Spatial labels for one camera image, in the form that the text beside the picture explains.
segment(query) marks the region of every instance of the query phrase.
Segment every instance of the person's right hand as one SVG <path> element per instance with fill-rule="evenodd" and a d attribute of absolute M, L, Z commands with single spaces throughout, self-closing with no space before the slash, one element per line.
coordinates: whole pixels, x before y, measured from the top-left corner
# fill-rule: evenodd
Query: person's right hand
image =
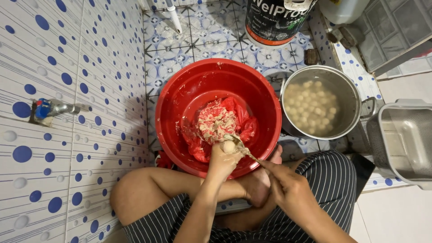
<path fill-rule="evenodd" d="M 262 160 L 261 165 L 270 172 L 275 202 L 299 226 L 307 223 L 313 213 L 321 209 L 306 177 L 269 161 Z"/>

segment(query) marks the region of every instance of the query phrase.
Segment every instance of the black and white striped shorts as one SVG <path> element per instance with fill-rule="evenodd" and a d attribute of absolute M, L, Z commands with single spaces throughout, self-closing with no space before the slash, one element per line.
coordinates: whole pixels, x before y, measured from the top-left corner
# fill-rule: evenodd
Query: black and white striped shorts
<path fill-rule="evenodd" d="M 355 201 L 356 171 L 343 154 L 323 151 L 307 157 L 296 169 L 306 176 L 319 205 L 345 232 L 349 232 Z M 187 194 L 180 194 L 143 218 L 123 228 L 129 242 L 171 243 L 191 208 Z M 313 242 L 279 207 L 256 231 L 231 231 L 213 224 L 210 242 L 237 243 L 244 240 Z"/>

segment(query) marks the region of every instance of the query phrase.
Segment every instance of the bucket label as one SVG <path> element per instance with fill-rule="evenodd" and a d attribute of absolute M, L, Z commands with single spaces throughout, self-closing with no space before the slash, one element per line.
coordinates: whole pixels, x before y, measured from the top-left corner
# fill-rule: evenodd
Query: bucket label
<path fill-rule="evenodd" d="M 317 0 L 306 11 L 288 10 L 283 0 L 248 0 L 246 31 L 257 42 L 278 46 L 288 43 L 299 31 Z"/>

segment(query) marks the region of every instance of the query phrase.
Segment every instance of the stainless steel pot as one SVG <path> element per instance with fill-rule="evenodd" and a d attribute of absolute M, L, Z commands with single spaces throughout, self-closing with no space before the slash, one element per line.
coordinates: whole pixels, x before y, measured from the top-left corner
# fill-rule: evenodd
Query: stainless steel pot
<path fill-rule="evenodd" d="M 316 137 L 298 129 L 289 119 L 283 102 L 285 89 L 289 83 L 303 84 L 304 82 L 316 77 L 328 80 L 332 84 L 328 86 L 326 86 L 326 84 L 323 85 L 336 95 L 341 109 L 341 121 L 326 137 Z M 362 104 L 369 100 L 373 101 L 372 111 L 368 115 L 360 117 Z M 294 137 L 307 139 L 316 138 L 321 140 L 330 140 L 342 137 L 355 127 L 360 118 L 370 117 L 377 112 L 375 97 L 370 97 L 361 102 L 356 86 L 347 75 L 336 68 L 322 65 L 301 68 L 294 72 L 287 81 L 282 82 L 279 102 L 280 106 L 283 108 L 282 128 Z"/>

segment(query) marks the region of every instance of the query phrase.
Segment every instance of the white plastic jug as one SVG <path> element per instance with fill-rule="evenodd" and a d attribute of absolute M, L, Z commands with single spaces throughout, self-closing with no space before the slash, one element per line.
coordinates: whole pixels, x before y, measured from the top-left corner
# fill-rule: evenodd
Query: white plastic jug
<path fill-rule="evenodd" d="M 369 0 L 319 0 L 321 13 L 333 24 L 351 24 L 360 17 Z"/>

